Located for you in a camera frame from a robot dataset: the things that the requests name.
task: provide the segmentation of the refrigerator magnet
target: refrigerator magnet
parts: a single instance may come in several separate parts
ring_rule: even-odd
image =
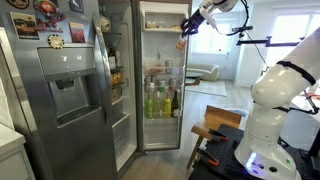
[[[34,15],[10,12],[10,16],[18,39],[39,40],[36,18]]]
[[[85,43],[86,41],[84,39],[83,24],[70,22],[69,26],[72,42]]]
[[[38,31],[63,33],[59,22],[66,16],[60,12],[57,0],[33,0],[37,15]]]
[[[64,40],[57,34],[52,34],[48,38],[49,45],[54,49],[62,49],[64,46]]]
[[[7,0],[8,3],[18,9],[26,9],[29,7],[29,0]]]
[[[82,0],[69,0],[70,11],[83,14]]]

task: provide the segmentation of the green bottle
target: green bottle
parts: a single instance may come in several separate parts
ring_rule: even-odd
[[[153,101],[152,98],[150,97],[150,93],[148,94],[148,100],[146,102],[146,116],[149,119],[153,118]]]

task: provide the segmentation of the ice dispenser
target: ice dispenser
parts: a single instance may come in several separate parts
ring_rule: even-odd
[[[102,113],[92,48],[39,48],[59,126]]]

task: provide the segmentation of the kitchen counter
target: kitchen counter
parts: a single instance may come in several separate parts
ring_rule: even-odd
[[[23,135],[0,124],[0,153],[15,149],[26,142]]]

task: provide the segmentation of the refrigerator handle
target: refrigerator handle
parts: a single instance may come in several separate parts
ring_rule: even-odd
[[[101,56],[96,56],[96,69],[99,76],[99,84],[100,84],[100,93],[102,96],[102,106],[107,121],[111,121],[112,114],[112,98],[111,98],[111,72],[109,67],[109,59],[107,48],[105,47],[105,42],[103,38],[103,33],[101,31],[101,23],[100,18],[97,13],[93,13],[92,15],[93,25],[96,31],[96,39],[95,39],[95,51],[97,54],[101,54]]]

